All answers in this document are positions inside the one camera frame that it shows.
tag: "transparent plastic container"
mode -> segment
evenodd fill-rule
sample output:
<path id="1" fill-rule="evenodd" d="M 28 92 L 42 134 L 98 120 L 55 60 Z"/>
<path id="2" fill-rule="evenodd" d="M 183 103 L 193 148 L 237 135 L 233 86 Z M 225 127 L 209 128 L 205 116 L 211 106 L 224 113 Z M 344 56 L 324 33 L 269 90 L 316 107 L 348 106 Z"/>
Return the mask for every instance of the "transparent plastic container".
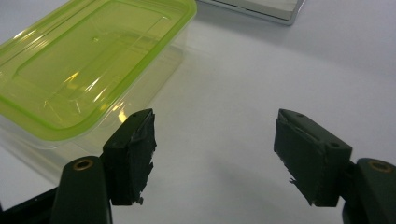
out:
<path id="1" fill-rule="evenodd" d="M 0 144 L 49 179 L 101 153 L 177 69 L 195 13 L 194 0 L 72 0 L 8 40 Z"/>

